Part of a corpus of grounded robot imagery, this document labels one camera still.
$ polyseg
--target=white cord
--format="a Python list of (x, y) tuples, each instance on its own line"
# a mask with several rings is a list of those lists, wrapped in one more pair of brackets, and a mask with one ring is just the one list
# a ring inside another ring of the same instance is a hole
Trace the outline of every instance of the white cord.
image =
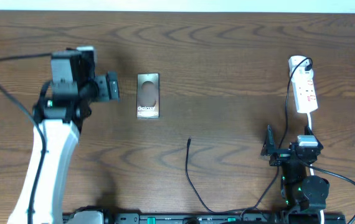
[[(306, 115), (308, 115), (308, 127), (309, 129), (312, 130), (312, 118), (310, 116), (310, 113), (306, 113)], [(313, 171), (312, 168), (309, 168), (310, 171), (310, 175), (315, 175), (315, 172)], [(324, 224), (324, 211), (320, 210), (320, 224)]]

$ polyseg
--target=power outlet socket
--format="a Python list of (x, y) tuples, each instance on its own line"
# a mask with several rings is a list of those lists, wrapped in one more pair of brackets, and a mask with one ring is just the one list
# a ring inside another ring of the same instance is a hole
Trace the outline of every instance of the power outlet socket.
[[(290, 74), (295, 67), (306, 57), (292, 56), (288, 60)], [(315, 85), (313, 83), (313, 69), (305, 71), (305, 67), (309, 65), (309, 60), (303, 62), (293, 74), (291, 79), (294, 91), (295, 106), (298, 113), (310, 113), (317, 110), (318, 104), (316, 99)]]

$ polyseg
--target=white wall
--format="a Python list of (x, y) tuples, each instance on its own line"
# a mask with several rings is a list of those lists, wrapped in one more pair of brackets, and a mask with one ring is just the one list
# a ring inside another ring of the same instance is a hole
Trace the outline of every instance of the white wall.
[(0, 0), (0, 9), (355, 13), (355, 0)]

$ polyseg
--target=black cable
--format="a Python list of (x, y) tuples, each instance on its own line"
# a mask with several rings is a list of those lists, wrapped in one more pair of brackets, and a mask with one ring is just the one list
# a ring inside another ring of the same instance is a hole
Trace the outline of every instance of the black cable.
[[(191, 138), (189, 138), (187, 140), (187, 151), (186, 151), (186, 165), (185, 165), (185, 171), (186, 171), (186, 177), (187, 177), (187, 180), (189, 181), (189, 184), (191, 186), (191, 188), (193, 189), (194, 193), (196, 193), (197, 195), (197, 198), (198, 200), (201, 202), (202, 206), (204, 206), (204, 208), (209, 212), (209, 213), (212, 213), (212, 214), (227, 214), (227, 213), (234, 213), (234, 212), (241, 212), (241, 211), (245, 211), (245, 210), (248, 210), (248, 209), (257, 209), (260, 214), (264, 217), (265, 220), (267, 220), (267, 218), (265, 217), (265, 215), (258, 209), (258, 208), (253, 208), (253, 207), (249, 207), (249, 208), (240, 208), (240, 209), (233, 209), (233, 210), (228, 210), (228, 211), (224, 211), (224, 212), (215, 212), (215, 211), (212, 211), (210, 208), (208, 208), (208, 206), (204, 203), (204, 201), (202, 201), (200, 195), (198, 194), (196, 188), (194, 187), (194, 185), (192, 184), (191, 180), (190, 180), (190, 177), (189, 177), (189, 172), (187, 170), (187, 164), (189, 162), (189, 149), (190, 149), (190, 143), (191, 143)], [(268, 191), (268, 189), (270, 188), (270, 185), (269, 187), (267, 188), (267, 190), (263, 193), (263, 195), (261, 196), (261, 199), (265, 196), (266, 192)]]
[[(19, 60), (19, 59), (27, 59), (27, 58), (37, 58), (37, 57), (48, 57), (51, 56), (52, 53), (43, 53), (43, 54), (34, 54), (34, 55), (16, 55), (16, 56), (10, 56), (10, 57), (3, 57), (0, 58), (0, 62), (8, 61), (8, 60)], [(42, 141), (42, 150), (40, 154), (40, 160), (39, 160), (39, 165), (38, 169), (36, 171), (34, 183), (32, 185), (32, 191), (31, 191), (31, 196), (29, 197), (29, 205), (28, 205), (28, 210), (27, 210), (27, 222), (28, 224), (31, 224), (33, 222), (32, 220), (32, 214), (34, 213), (34, 199), (35, 199), (35, 192), (36, 188), (38, 185), (39, 181), (39, 176), (40, 172), (42, 170), (43, 166), (43, 161), (45, 159), (45, 154), (46, 154), (46, 141), (45, 137), (42, 133), (42, 131), (39, 128), (39, 125), (35, 122), (34, 117), (31, 115), (31, 113), (20, 103), (20, 101), (17, 100), (14, 96), (12, 96), (3, 86), (0, 85), (0, 91), (10, 100), (12, 101), (25, 115), (27, 115), (28, 119), (31, 121), (31, 123), (35, 126), (36, 130), (39, 133), (40, 139)]]
[(287, 132), (288, 132), (288, 113), (287, 113), (287, 107), (288, 107), (288, 95), (290, 94), (290, 83), (291, 83), (291, 80), (292, 80), (292, 76), (294, 75), (296, 69), (303, 63), (305, 62), (306, 60), (309, 60), (310, 61), (310, 64), (307, 66), (308, 67), (311, 67), (313, 65), (313, 60), (312, 58), (305, 58), (303, 59), (295, 68), (294, 70), (292, 71), (291, 75), (290, 75), (290, 79), (288, 81), (288, 85), (287, 85), (287, 95), (285, 97), (285, 130), (284, 130), (284, 134), (283, 134), (283, 137), (282, 137), (282, 140), (280, 141), (279, 145), (278, 145), (278, 148), (281, 148), (282, 147), (282, 144), (283, 144), (283, 141), (285, 139), (285, 136), (287, 135)]
[[(334, 177), (338, 177), (338, 178), (340, 178), (340, 179), (346, 180), (346, 181), (348, 181), (349, 183), (355, 185), (355, 181), (353, 181), (353, 180), (351, 180), (351, 179), (349, 179), (349, 178), (347, 178), (347, 177), (344, 177), (343, 175), (339, 175), (339, 174), (333, 173), (333, 172), (328, 171), (328, 170), (324, 170), (324, 169), (321, 169), (321, 168), (318, 168), (318, 167), (315, 167), (315, 166), (310, 166), (310, 165), (308, 165), (307, 163), (303, 162), (303, 161), (298, 157), (298, 155), (296, 154), (295, 151), (294, 151), (293, 155), (298, 159), (298, 162), (299, 162), (300, 164), (302, 164), (302, 165), (304, 165), (304, 166), (306, 166), (306, 167), (308, 167), (308, 168), (310, 168), (310, 169), (314, 169), (314, 170), (317, 170), (317, 171), (319, 171), (319, 172), (322, 172), (322, 173), (325, 173), (325, 174), (329, 174), (329, 175), (332, 175), (332, 176), (334, 176)], [(355, 221), (355, 214), (354, 214), (354, 216), (352, 217), (352, 219), (348, 222), (348, 224), (352, 224), (354, 221)]]

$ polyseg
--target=wood grain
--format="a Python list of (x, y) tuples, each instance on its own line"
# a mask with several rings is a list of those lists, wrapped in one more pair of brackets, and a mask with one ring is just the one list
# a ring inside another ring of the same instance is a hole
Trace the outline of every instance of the wood grain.
[[(214, 210), (248, 207), (275, 168), (259, 156), (267, 124), (284, 128), (287, 59), (315, 62), (324, 144), (317, 166), (355, 180), (355, 15), (0, 11), (0, 56), (98, 50), (97, 73), (118, 72), (121, 102), (92, 106), (70, 165), (64, 211), (103, 205), (113, 211), (204, 212), (189, 170)], [(135, 116), (136, 74), (161, 74), (161, 117)], [(28, 108), (51, 79), (49, 59), (0, 65), (0, 82)], [(306, 116), (290, 99), (287, 141)], [(32, 125), (0, 94), (0, 223), (20, 194), (32, 149)], [(328, 177), (328, 212), (355, 212), (355, 187)], [(275, 184), (260, 208), (284, 206)]]

